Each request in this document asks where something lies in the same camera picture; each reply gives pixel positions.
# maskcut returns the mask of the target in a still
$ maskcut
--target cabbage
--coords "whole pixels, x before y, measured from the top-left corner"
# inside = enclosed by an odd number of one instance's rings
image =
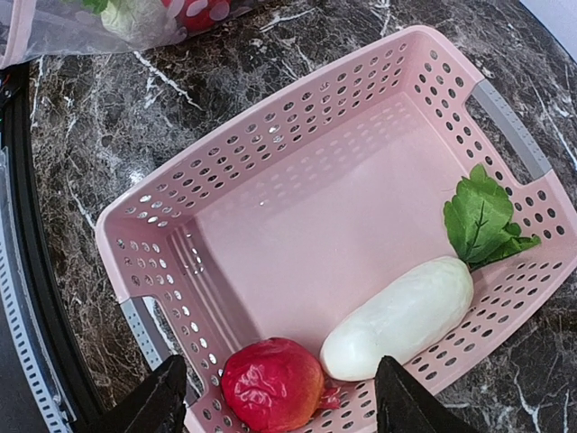
[[[161,0],[110,0],[102,24],[136,50],[178,41],[179,28]]]

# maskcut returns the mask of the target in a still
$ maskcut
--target gray handle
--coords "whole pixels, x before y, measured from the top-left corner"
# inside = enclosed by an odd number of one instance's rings
[[[169,343],[160,333],[159,327],[152,318],[152,314],[146,307],[143,298],[132,298],[122,304],[120,307],[124,313],[124,317],[133,332],[134,338],[141,348],[142,354],[148,365],[152,370],[158,368],[165,359],[171,355],[182,355],[178,351],[170,351]],[[194,379],[191,378],[191,371],[196,373],[196,370],[188,363],[188,383],[187,383],[187,398],[185,403],[187,407],[194,404],[201,395],[201,391],[195,385]]]
[[[534,180],[543,177],[551,170],[549,160],[531,133],[487,79],[475,86],[472,95],[507,137]]]

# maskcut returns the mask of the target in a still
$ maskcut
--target green vegetable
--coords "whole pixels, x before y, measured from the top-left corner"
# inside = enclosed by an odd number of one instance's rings
[[[82,4],[95,14],[101,14],[108,6],[108,0],[82,0]]]
[[[443,212],[449,242],[472,271],[541,244],[536,235],[522,237],[519,224],[511,223],[507,191],[480,164],[457,184]]]

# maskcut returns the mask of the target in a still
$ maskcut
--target marble surface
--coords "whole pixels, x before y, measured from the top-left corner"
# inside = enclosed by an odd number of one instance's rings
[[[108,405],[148,370],[96,251],[99,213],[244,109],[415,23],[443,32],[490,78],[577,204],[577,66],[517,1],[272,1],[177,47],[35,62],[41,211],[62,298]],[[577,431],[576,318],[573,275],[439,398],[482,432]]]

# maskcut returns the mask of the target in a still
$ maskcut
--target daikon radish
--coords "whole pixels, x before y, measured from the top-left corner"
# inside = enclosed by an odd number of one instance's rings
[[[467,265],[453,257],[423,263],[351,313],[321,349],[341,381],[371,379],[384,355],[404,364],[463,320],[473,297]]]

